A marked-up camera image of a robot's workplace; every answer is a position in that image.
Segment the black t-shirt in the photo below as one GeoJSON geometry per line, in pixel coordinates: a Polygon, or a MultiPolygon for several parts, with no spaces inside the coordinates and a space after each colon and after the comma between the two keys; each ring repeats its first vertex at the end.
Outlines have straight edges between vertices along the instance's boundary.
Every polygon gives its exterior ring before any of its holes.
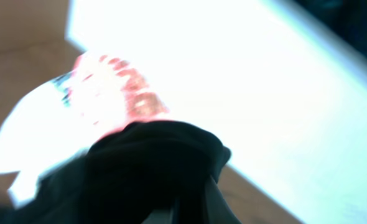
{"type": "Polygon", "coordinates": [[[237,223],[217,183],[230,151],[212,133],[176,121],[132,123],[51,172],[36,198],[1,223],[237,223]]]}

